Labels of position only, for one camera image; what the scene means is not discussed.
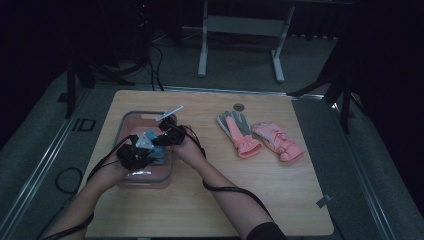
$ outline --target metal bar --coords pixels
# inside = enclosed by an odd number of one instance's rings
[[[368,204],[371,215],[374,218],[377,229],[380,232],[382,239],[395,240],[396,236],[393,232],[393,229],[390,226],[390,223],[386,217],[384,209],[381,206],[381,202],[371,185],[371,181],[368,178],[368,175],[362,164],[362,160],[355,151],[355,147],[352,143],[352,140],[350,139],[349,135],[345,134],[344,130],[339,125],[338,114],[336,114],[334,110],[330,108],[329,108],[329,111],[334,123],[336,124],[336,126],[338,126],[337,127],[338,131],[342,135],[342,138],[345,140],[345,144],[348,147],[350,156],[352,156],[353,163],[355,166],[355,169],[354,169],[355,175],[358,178],[359,186],[361,187],[364,193],[365,201]]]
[[[81,93],[81,103],[70,119],[65,119],[64,123],[60,127],[58,133],[52,140],[50,146],[47,148],[39,164],[35,168],[34,172],[28,178],[21,191],[18,194],[12,208],[7,213],[6,217],[0,225],[0,236],[1,239],[10,239],[13,231],[16,229],[22,216],[25,214],[29,204],[31,203],[34,195],[40,187],[44,177],[46,176],[51,165],[54,163],[58,152],[60,151],[63,143],[68,136],[73,123],[75,122],[76,112],[80,109],[81,104],[86,100],[89,90],[83,90]]]

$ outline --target person's hand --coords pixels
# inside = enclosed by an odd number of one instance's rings
[[[187,133],[193,136],[191,128],[187,129]],[[181,145],[173,145],[172,151],[178,154],[181,160],[197,170],[203,163],[207,162],[200,148],[194,141],[186,136]]]
[[[101,192],[112,188],[118,184],[126,175],[130,173],[128,169],[123,167],[116,156],[116,152],[113,153],[103,164],[104,167],[100,168],[87,185],[93,185],[94,188]]]

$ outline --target glove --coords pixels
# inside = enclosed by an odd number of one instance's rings
[[[146,136],[149,140],[157,138],[153,130],[146,131]],[[166,160],[165,152],[166,150],[164,146],[154,146],[153,149],[150,150],[147,157],[154,159],[152,165],[163,165]]]
[[[262,144],[253,139],[244,114],[226,111],[219,115],[217,120],[224,132],[233,141],[239,157],[248,158],[262,150]]]
[[[275,123],[261,122],[251,126],[252,132],[263,138],[265,145],[272,151],[281,154],[281,161],[297,159],[305,150],[301,149],[286,133]]]

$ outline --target metal leg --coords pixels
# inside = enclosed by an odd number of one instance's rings
[[[206,75],[206,64],[208,61],[208,0],[204,0],[203,5],[202,49],[200,50],[199,70],[197,72],[199,77]]]
[[[275,77],[277,82],[284,82],[283,69],[281,67],[280,54],[284,45],[284,41],[287,37],[287,32],[290,27],[290,22],[293,17],[295,7],[290,7],[284,21],[283,28],[281,29],[280,42],[278,43],[277,49],[271,51],[272,62],[274,64]]]

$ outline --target grey carpet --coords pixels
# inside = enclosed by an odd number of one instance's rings
[[[187,39],[183,46],[175,46],[164,39],[156,42],[156,46],[163,53],[159,73],[166,90],[174,90],[175,88],[171,88],[174,86],[254,92],[290,92],[312,83],[334,46],[334,41],[326,39],[288,39],[281,58],[286,82],[280,84],[275,82],[269,54],[270,46],[275,43],[273,39],[253,46],[226,45],[211,41],[207,75],[204,78],[197,77],[200,54],[198,38]],[[152,49],[151,56],[154,66],[157,66],[159,52]],[[64,76],[52,83],[1,152],[2,219],[61,125],[65,123],[74,126],[77,119],[95,120],[96,125],[91,132],[69,131],[54,164],[17,225],[13,239],[35,238],[60,209],[68,195],[56,189],[55,177],[68,167],[85,171],[114,93],[118,89],[149,90],[150,71],[145,69],[137,75],[127,76],[129,81],[137,83],[134,87],[99,80],[92,90],[78,89],[88,97],[70,120],[63,118],[66,105],[56,101],[66,89]],[[326,86],[312,93],[323,94],[325,89]],[[340,131],[337,121],[334,121],[333,112],[325,102],[302,99],[293,101],[293,104],[323,193],[334,197],[328,205],[330,213],[346,239],[384,239],[380,236],[369,210],[369,203],[359,184],[353,161],[355,157],[359,157],[363,162],[382,207],[387,212],[395,236],[398,239],[420,239],[424,236],[423,219],[419,213],[417,215],[390,156],[369,119],[352,107],[355,118],[349,120],[352,129],[349,140],[353,142],[357,153],[352,156],[346,143],[347,136]],[[78,184],[73,173],[64,177],[65,186],[72,188]],[[330,236],[304,239],[341,237],[336,229]]]

